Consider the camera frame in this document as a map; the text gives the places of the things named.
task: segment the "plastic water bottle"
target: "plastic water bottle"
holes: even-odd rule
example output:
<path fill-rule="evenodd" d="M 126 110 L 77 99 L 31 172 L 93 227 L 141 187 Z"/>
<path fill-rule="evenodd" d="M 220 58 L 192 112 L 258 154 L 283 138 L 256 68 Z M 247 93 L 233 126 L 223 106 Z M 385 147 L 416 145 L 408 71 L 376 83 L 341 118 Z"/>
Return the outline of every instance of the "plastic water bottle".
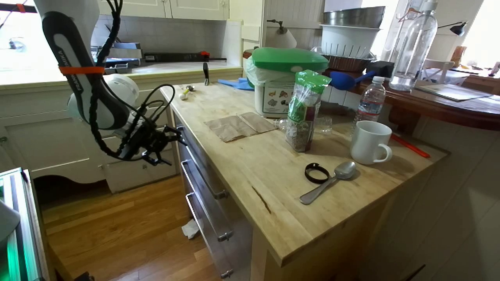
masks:
<path fill-rule="evenodd" d="M 422 5 L 422 15 L 408 26 L 401 50 L 397 56 L 389 87 L 399 91 L 410 91 L 415 87 L 429 49 L 438 31 L 434 11 L 437 0 L 429 0 Z"/>
<path fill-rule="evenodd" d="M 386 98 L 386 88 L 382 85 L 384 81 L 385 77 L 375 76 L 372 83 L 364 90 L 352 124 L 352 132 L 354 132 L 358 121 L 377 121 L 379 119 Z"/>

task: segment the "notebook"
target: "notebook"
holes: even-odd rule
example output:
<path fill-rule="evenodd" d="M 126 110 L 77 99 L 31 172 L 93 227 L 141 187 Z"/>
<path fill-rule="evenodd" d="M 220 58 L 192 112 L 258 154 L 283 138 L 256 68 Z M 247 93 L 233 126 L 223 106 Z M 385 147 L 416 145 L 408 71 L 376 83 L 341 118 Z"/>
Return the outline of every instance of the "notebook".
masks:
<path fill-rule="evenodd" d="M 492 96 L 492 94 L 489 94 L 487 92 L 464 88 L 453 84 L 434 84 L 417 86 L 415 88 L 417 90 L 440 96 L 455 102 L 462 102 Z"/>

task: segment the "drawer handle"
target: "drawer handle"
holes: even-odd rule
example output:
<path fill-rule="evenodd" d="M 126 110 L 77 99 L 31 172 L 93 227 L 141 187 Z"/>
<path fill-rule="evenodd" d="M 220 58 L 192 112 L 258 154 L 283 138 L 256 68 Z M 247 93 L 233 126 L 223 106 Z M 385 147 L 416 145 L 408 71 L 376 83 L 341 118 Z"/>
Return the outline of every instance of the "drawer handle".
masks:
<path fill-rule="evenodd" d="M 182 171 L 184 172 L 184 175 L 186 176 L 187 181 L 189 182 L 189 185 L 191 186 L 191 189 L 194 191 L 194 190 L 196 190 L 196 189 L 195 189 L 195 187 L 193 186 L 193 182 L 191 182 L 191 178 L 190 178 L 190 177 L 189 177 L 189 175 L 188 175 L 188 171 L 187 171 L 187 170 L 186 170 L 186 168 L 184 167 L 184 164 L 186 163 L 186 161 L 187 161 L 187 160 L 184 160 L 184 161 L 182 161 L 182 162 L 181 162 L 181 164 L 182 164 Z M 202 203 L 202 202 L 200 202 L 200 204 L 201 204 L 201 208 L 205 211 L 206 216 L 207 216 L 208 220 L 210 221 L 210 224 L 212 224 L 212 220 L 210 219 L 210 216 L 209 216 L 209 214 L 207 213 L 207 211 L 206 211 L 206 209 L 205 209 L 205 206 L 203 205 L 203 203 Z M 215 235 L 217 235 L 217 241 L 219 241 L 219 242 L 222 242 L 222 241 L 229 241 L 229 238 L 233 237 L 233 234 L 234 234 L 234 232 L 233 232 L 232 230 L 230 230 L 229 232 L 224 232 L 224 234 L 222 234 L 222 235 L 218 235 L 218 234 L 217 234 L 217 231 L 216 231 L 215 229 L 214 229 L 213 231 L 215 232 Z"/>
<path fill-rule="evenodd" d="M 200 223 L 198 222 L 198 218 L 196 217 L 196 214 L 195 214 L 195 210 L 193 209 L 193 206 L 191 205 L 191 200 L 189 200 L 189 197 L 193 196 L 194 195 L 194 192 L 191 192 L 191 193 L 188 193 L 186 194 L 185 198 L 186 198 L 186 202 L 187 202 L 187 205 L 189 206 L 189 209 L 191 210 L 191 214 L 192 214 L 192 217 L 194 218 L 194 222 L 196 223 L 196 225 L 198 226 L 198 229 L 199 229 L 199 233 L 201 233 L 201 236 L 203 237 L 203 240 L 205 241 L 205 244 L 206 244 L 206 247 L 208 248 L 208 251 L 210 253 L 212 253 L 212 249 L 210 248 L 210 245 L 208 244 L 207 242 L 207 238 L 205 237 L 205 234 L 203 233 L 203 230 L 202 228 L 200 227 Z M 221 279 L 226 279 L 228 277 L 230 277 L 232 274 L 233 274 L 234 270 L 232 269 L 229 269 L 228 271 L 222 273 L 220 275 L 220 278 Z"/>
<path fill-rule="evenodd" d="M 221 192 L 215 192 L 212 187 L 210 186 L 209 182 L 205 179 L 205 177 L 203 177 L 203 173 L 202 171 L 200 170 L 200 167 L 198 166 L 198 163 L 196 162 L 195 158 L 193 157 L 193 154 L 191 153 L 191 150 L 189 149 L 189 147 L 186 146 L 186 149 L 187 149 L 187 152 L 189 153 L 189 156 L 191 157 L 191 160 L 192 162 L 194 163 L 194 166 L 196 167 L 196 169 L 198 170 L 198 173 L 199 175 L 201 176 L 201 178 L 203 179 L 203 181 L 205 182 L 206 186 L 208 187 L 208 190 L 210 191 L 210 193 L 212 194 L 213 198 L 215 198 L 215 200 L 219 200 L 219 199 L 223 199 L 223 198 L 227 198 L 228 197 L 228 193 L 226 192 L 226 190 L 222 190 Z M 184 160 L 182 161 L 180 164 L 182 166 L 184 166 L 185 164 L 187 164 L 188 160 Z"/>

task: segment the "white mug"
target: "white mug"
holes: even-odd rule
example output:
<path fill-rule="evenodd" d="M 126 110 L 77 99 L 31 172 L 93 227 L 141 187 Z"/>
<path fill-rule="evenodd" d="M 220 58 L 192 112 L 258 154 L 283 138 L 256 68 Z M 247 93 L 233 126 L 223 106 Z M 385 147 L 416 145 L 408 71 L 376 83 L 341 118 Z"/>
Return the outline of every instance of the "white mug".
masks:
<path fill-rule="evenodd" d="M 392 149 L 387 146 L 393 130 L 375 121 L 358 121 L 350 143 L 352 159 L 363 165 L 387 162 L 393 157 Z"/>

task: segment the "bag of seeds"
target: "bag of seeds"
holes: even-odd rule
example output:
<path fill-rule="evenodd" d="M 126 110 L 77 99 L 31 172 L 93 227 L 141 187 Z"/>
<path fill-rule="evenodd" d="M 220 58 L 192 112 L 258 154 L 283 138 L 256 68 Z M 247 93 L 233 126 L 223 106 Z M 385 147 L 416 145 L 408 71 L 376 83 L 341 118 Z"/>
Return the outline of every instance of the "bag of seeds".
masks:
<path fill-rule="evenodd" d="M 293 97 L 288 105 L 286 141 L 297 152 L 311 149 L 314 120 L 320 110 L 320 97 L 332 79 L 312 70 L 295 74 Z"/>

